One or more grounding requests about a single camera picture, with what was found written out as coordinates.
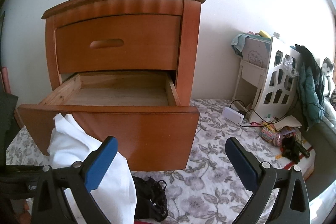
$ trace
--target stuffed animal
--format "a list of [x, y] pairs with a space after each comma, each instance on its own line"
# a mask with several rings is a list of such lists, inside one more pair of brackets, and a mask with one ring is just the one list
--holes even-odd
[[327, 57], [322, 63], [322, 79], [324, 85], [323, 96], [330, 97], [333, 91], [335, 90], [335, 83], [333, 81], [333, 72], [335, 69], [334, 63], [330, 61]]

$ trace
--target drawer handle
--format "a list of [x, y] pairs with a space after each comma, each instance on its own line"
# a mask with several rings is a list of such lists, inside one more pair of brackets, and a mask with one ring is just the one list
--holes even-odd
[[122, 39], [103, 39], [92, 41], [90, 44], [90, 48], [111, 48], [111, 47], [121, 47], [125, 43]]

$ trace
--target metal screw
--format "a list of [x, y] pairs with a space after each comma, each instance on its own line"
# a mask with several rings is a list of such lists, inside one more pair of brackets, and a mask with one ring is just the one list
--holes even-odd
[[266, 161], [264, 161], [264, 162], [261, 164], [261, 166], [264, 167], [265, 169], [268, 169], [268, 168], [271, 167], [271, 165], [270, 165], [268, 162], [266, 162]]
[[296, 172], [300, 172], [300, 171], [301, 171], [301, 168], [300, 168], [300, 166], [298, 166], [298, 165], [294, 165], [293, 168], [294, 168], [294, 170], [295, 170]]
[[50, 169], [50, 165], [45, 165], [45, 166], [43, 166], [43, 168], [42, 168], [43, 172], [48, 172], [49, 169]]
[[82, 166], [82, 162], [80, 160], [78, 161], [75, 161], [73, 164], [72, 164], [72, 167], [74, 168], [79, 168]]

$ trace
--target bed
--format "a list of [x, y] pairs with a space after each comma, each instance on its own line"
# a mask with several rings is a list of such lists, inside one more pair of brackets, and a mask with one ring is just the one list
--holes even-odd
[[[277, 151], [258, 136], [257, 128], [242, 128], [221, 116], [223, 108], [230, 103], [213, 99], [191, 101], [199, 109], [200, 117], [185, 170], [133, 172], [138, 177], [151, 176], [167, 182], [169, 216], [164, 224], [229, 224], [237, 217], [252, 193], [245, 190], [225, 154], [224, 145], [229, 137], [236, 137], [259, 161], [268, 161], [275, 168], [290, 164], [289, 160], [276, 157]], [[313, 148], [310, 153], [307, 163], [299, 164], [304, 175], [314, 166]], [[48, 164], [48, 157], [40, 152], [26, 128], [22, 128], [8, 147], [6, 159], [7, 164]], [[274, 190], [259, 223], [266, 221], [276, 194]]]

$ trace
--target wooden drawer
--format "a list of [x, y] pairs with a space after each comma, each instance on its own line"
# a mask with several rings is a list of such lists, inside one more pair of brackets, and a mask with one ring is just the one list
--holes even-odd
[[59, 73], [117, 69], [176, 70], [180, 17], [122, 15], [55, 30]]
[[189, 158], [199, 112], [180, 105], [167, 73], [113, 71], [78, 73], [40, 104], [18, 109], [45, 155], [53, 117], [70, 113], [98, 140], [115, 136], [131, 170], [159, 171], [184, 169]]

